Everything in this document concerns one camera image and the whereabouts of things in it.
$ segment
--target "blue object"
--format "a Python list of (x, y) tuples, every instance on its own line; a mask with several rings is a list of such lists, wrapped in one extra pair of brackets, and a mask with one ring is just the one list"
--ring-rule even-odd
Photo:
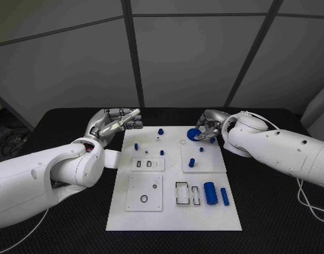
[(198, 129), (190, 129), (188, 131), (187, 131), (187, 137), (188, 137), (188, 139), (190, 140), (192, 140), (192, 141), (198, 141), (198, 140), (195, 140), (194, 139), (194, 136), (195, 135), (200, 135), (201, 134), (201, 131), (198, 130)]
[(221, 188), (221, 197), (223, 197), (224, 205), (229, 205), (229, 197), (227, 197), (226, 188)]
[(188, 163), (188, 166), (190, 166), (191, 168), (194, 168), (194, 163), (195, 163), (195, 159), (191, 158), (191, 162)]
[(205, 191), (207, 204), (208, 205), (217, 204), (218, 199), (217, 199), (217, 193), (216, 193), (216, 188), (214, 188), (213, 182), (204, 183), (204, 191)]

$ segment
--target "robotic hand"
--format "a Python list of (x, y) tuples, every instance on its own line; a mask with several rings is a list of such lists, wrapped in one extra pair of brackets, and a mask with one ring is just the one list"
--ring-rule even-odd
[(205, 110), (195, 128), (204, 124), (207, 130), (194, 139), (223, 134), (224, 149), (324, 187), (324, 142), (275, 125), (276, 130), (269, 131), (265, 121), (269, 122), (249, 112), (229, 115)]
[(91, 187), (103, 168), (117, 168), (120, 152), (104, 150), (114, 133), (140, 129), (140, 110), (101, 110), (71, 144), (0, 162), (0, 228), (55, 206)]

